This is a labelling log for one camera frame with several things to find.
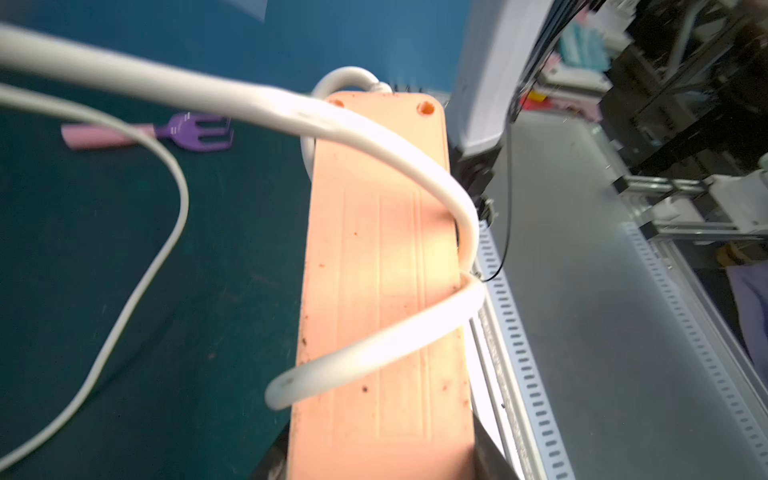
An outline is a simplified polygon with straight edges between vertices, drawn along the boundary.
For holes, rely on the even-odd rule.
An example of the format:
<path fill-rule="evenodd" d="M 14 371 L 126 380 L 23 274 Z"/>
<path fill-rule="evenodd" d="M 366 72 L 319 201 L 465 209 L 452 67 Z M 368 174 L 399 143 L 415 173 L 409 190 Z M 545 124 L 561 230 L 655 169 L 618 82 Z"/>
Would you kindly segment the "orange power strip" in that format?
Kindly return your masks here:
<path fill-rule="evenodd" d="M 318 141 L 297 360 L 307 363 L 453 294 L 452 216 L 415 182 Z M 292 409 L 291 479 L 471 479 L 465 340 L 439 341 Z"/>

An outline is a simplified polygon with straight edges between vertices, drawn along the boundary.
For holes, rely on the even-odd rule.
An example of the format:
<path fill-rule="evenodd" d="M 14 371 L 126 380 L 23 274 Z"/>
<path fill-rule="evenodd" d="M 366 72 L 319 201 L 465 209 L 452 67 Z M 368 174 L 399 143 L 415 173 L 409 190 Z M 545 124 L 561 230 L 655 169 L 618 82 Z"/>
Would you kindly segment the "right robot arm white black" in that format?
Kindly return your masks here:
<path fill-rule="evenodd" d="M 453 177 L 479 207 L 509 114 L 562 30 L 587 1 L 472 1 L 446 108 Z"/>

